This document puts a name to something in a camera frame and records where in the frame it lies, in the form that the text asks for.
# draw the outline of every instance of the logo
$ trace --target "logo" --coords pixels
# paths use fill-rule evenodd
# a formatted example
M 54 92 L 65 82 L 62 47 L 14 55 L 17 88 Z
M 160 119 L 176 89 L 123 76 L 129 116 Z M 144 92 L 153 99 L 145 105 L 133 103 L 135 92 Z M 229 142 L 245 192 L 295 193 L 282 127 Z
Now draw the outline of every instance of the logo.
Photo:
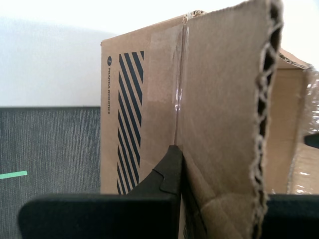
M 112 64 L 112 58 L 111 56 L 108 57 L 108 66 L 110 66 Z

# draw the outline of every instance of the torn cardboard edge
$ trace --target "torn cardboard edge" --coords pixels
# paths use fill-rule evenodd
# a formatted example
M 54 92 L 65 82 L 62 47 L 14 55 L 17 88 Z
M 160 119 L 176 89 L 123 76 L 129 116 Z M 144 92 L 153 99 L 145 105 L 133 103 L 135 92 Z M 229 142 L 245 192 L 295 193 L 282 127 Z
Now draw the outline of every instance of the torn cardboard edge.
M 252 165 L 252 181 L 255 186 L 255 194 L 257 202 L 255 202 L 255 216 L 253 219 L 253 238 L 261 236 L 262 222 L 267 211 L 267 194 L 264 187 L 262 160 L 266 151 L 265 138 L 267 137 L 266 125 L 269 111 L 268 98 L 271 93 L 271 83 L 273 74 L 276 70 L 278 58 L 278 50 L 281 41 L 281 31 L 283 27 L 282 18 L 282 3 L 278 0 L 267 2 L 269 27 L 269 42 L 265 44 L 261 52 L 260 77 L 257 79 L 257 94 L 258 94 L 258 116 L 257 123 L 259 125 L 259 135 L 256 138 L 256 159 Z

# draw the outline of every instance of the corrugated cardboard edge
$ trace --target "corrugated cardboard edge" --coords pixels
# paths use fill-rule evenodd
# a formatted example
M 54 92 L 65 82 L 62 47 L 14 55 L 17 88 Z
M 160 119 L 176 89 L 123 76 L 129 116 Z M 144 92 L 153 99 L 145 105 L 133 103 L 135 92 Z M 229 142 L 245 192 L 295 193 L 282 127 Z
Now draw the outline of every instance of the corrugated cardboard edge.
M 276 63 L 281 41 L 281 30 L 283 27 L 282 18 L 282 2 L 280 0 L 266 1 L 267 11 L 269 16 L 269 41 L 266 42 L 264 49 L 261 52 L 260 58 L 260 77 L 257 78 L 257 100 L 258 100 L 258 115 L 257 123 L 259 124 L 259 135 L 256 138 L 255 152 L 256 160 L 251 169 L 251 178 L 254 184 L 257 201 L 255 202 L 255 216 L 253 218 L 253 238 L 259 238 L 262 230 L 261 225 L 264 215 L 267 212 L 267 194 L 264 187 L 262 160 L 266 150 L 266 140 L 268 132 L 267 116 L 269 112 L 269 95 L 271 95 L 271 86 L 274 72 L 276 71 Z
M 291 54 L 288 51 L 285 51 L 284 49 L 280 49 L 279 57 L 282 60 L 284 60 L 286 63 L 294 65 L 294 66 L 301 68 L 301 69 L 304 69 L 304 70 L 311 67 L 310 64 L 298 59 L 296 56 L 294 56 L 293 54 Z

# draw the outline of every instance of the striped pattern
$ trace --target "striped pattern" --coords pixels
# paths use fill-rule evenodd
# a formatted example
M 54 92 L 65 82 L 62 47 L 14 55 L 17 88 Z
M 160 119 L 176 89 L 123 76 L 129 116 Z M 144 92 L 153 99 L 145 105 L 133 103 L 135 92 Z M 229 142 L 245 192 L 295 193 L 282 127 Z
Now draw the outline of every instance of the striped pattern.
M 119 194 L 139 183 L 144 51 L 119 55 L 118 179 Z

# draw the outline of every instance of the cardboard flap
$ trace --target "cardboard flap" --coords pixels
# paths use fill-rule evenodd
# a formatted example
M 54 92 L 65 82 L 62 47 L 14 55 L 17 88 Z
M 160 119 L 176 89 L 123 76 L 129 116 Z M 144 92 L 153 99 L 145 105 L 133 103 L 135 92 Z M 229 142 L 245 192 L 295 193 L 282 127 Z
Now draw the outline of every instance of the cardboard flap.
M 207 238 L 250 238 L 265 212 L 261 160 L 281 36 L 279 1 L 254 0 L 187 23 L 177 144 Z

